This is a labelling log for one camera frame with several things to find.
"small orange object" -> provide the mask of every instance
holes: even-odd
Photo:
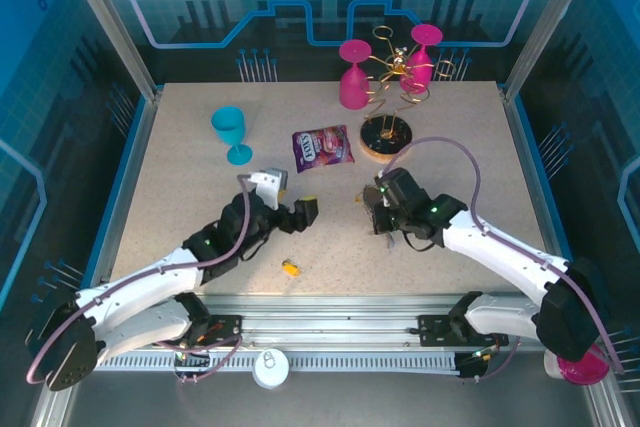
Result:
[[[282,262],[282,270],[291,277],[298,277],[300,275],[300,268],[297,265],[292,264],[289,259]]]

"blue edge trim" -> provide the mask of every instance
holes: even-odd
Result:
[[[140,127],[140,120],[142,119],[142,113],[144,112],[145,105],[145,98],[143,96],[140,96],[140,100],[138,101],[138,106],[136,108],[136,113],[133,116],[133,122],[131,123],[131,128],[129,129],[129,135],[127,136],[127,142],[124,144],[124,150],[122,152],[122,157],[120,158],[120,164],[118,164],[116,177],[113,180],[113,187],[111,187],[111,193],[109,194],[107,205],[104,208],[104,214],[102,214],[102,220],[100,221],[100,227],[98,228],[98,233],[96,234],[96,240],[93,242],[93,248],[91,249],[89,262],[87,262],[87,270],[84,274],[84,278],[82,279],[82,284],[80,286],[81,289],[91,287],[91,279],[93,278],[93,275],[96,271],[98,257],[100,256],[100,251],[102,250],[102,246],[104,244],[104,238],[107,235],[107,228],[109,227],[109,221],[111,220],[111,216],[113,215],[113,209],[116,205],[116,199],[118,198],[120,188],[122,187],[124,171],[127,168],[129,158],[131,157],[133,141],[136,138],[138,128]]]
[[[96,271],[98,256],[100,255],[100,251],[102,250],[102,245],[104,243],[104,238],[107,233],[107,227],[109,225],[109,221],[111,220],[111,215],[113,214],[113,209],[115,207],[116,199],[118,198],[118,194],[120,193],[120,187],[122,185],[122,179],[124,177],[124,171],[129,163],[129,157],[131,156],[131,149],[133,148],[133,141],[138,132],[138,127],[140,126],[140,120],[142,118],[142,112],[145,106],[145,100],[143,97],[140,97],[140,101],[138,102],[138,107],[136,109],[136,115],[133,118],[133,123],[131,124],[131,129],[129,130],[129,136],[127,138],[127,142],[124,146],[124,151],[122,153],[122,159],[120,160],[120,165],[118,166],[118,171],[116,172],[116,177],[113,181],[113,187],[111,189],[111,193],[109,194],[109,199],[107,200],[107,205],[104,209],[104,214],[102,216],[102,221],[100,222],[100,228],[98,229],[98,233],[96,235],[96,240],[93,244],[93,249],[91,250],[91,256],[89,257],[89,262],[87,264],[87,271],[84,275],[84,279],[82,281],[83,289],[90,287],[91,279]],[[518,94],[515,97],[515,105],[518,112],[518,116],[520,117],[520,121],[522,122],[522,128],[524,130],[525,140],[527,143],[527,148],[531,152],[531,157],[533,158],[533,163],[536,169],[536,173],[538,178],[540,179],[540,185],[542,187],[542,195],[544,200],[549,208],[549,214],[551,216],[551,222],[553,223],[554,233],[558,239],[558,244],[560,245],[561,254],[566,258],[571,260],[573,256],[571,255],[571,249],[569,248],[569,241],[567,240],[567,235],[564,231],[564,227],[562,226],[562,221],[560,220],[560,214],[558,213],[558,207],[556,206],[556,202],[553,198],[553,193],[551,192],[551,185],[547,180],[547,176],[544,172],[544,167],[542,165],[542,159],[540,158],[540,153],[536,146],[536,141],[533,136],[533,130],[531,130],[531,124],[529,123],[529,118],[527,117],[527,113],[524,110],[524,104],[522,103],[522,99]]]
[[[567,239],[567,234],[565,233],[564,227],[562,226],[562,220],[560,220],[560,214],[558,213],[558,206],[556,205],[556,201],[553,198],[551,185],[549,184],[549,180],[547,179],[547,175],[544,171],[544,166],[542,164],[542,159],[540,158],[540,152],[537,148],[536,139],[533,136],[533,130],[531,129],[531,124],[529,123],[527,112],[524,110],[524,104],[522,103],[520,94],[516,95],[514,103],[518,111],[518,116],[520,117],[520,122],[522,122],[522,130],[524,130],[527,148],[529,149],[529,152],[531,152],[531,157],[533,158],[533,164],[536,169],[536,174],[538,174],[538,178],[540,179],[542,195],[549,209],[549,215],[551,216],[553,230],[560,246],[560,253],[564,258],[573,260],[573,256],[571,255],[571,248],[569,247],[569,240]]]

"white container lid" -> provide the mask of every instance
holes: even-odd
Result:
[[[276,349],[261,352],[253,366],[253,378],[265,389],[275,389],[282,385],[288,375],[289,359]]]

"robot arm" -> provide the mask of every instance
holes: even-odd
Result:
[[[75,294],[57,289],[45,298],[25,341],[34,358],[67,319],[96,303],[72,322],[42,357],[36,373],[49,389],[70,387],[98,362],[122,352],[159,341],[174,341],[193,348],[208,338],[212,324],[219,320],[213,318],[193,291],[233,269],[249,251],[255,253],[273,230],[302,232],[318,215],[315,198],[297,200],[293,212],[279,203],[287,183],[284,171],[257,172],[249,181],[257,186],[248,194],[248,229],[238,250],[226,260],[203,268],[168,268],[210,261],[229,252],[244,223],[242,194],[224,207],[218,221],[191,235],[163,259],[109,284]],[[141,276],[143,282],[135,281]],[[118,284],[119,289],[101,300],[101,295]]]
[[[607,322],[607,292],[594,264],[584,259],[569,262],[534,249],[482,219],[476,223],[466,205],[446,194],[432,199],[404,169],[394,169],[375,182],[377,196],[365,196],[375,233],[400,230],[431,240],[474,259],[527,296],[513,302],[469,293],[449,315],[454,331],[462,336],[472,329],[470,332],[480,334],[537,338],[554,354],[572,362],[591,348],[599,335],[593,319],[577,294],[549,266],[574,280]]]

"pink wine glass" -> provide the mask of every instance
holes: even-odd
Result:
[[[422,65],[422,67],[410,69],[411,77],[403,75],[400,78],[400,85],[410,94],[423,94],[429,87],[433,73],[433,67],[423,65],[433,63],[427,55],[427,47],[442,41],[442,31],[435,25],[420,24],[411,29],[411,37],[420,44],[420,49],[409,58],[407,67],[413,65]]]
[[[371,55],[371,46],[364,40],[347,40],[340,46],[340,57],[353,65],[340,79],[340,103],[350,110],[359,110],[369,102],[367,74],[358,67]]]

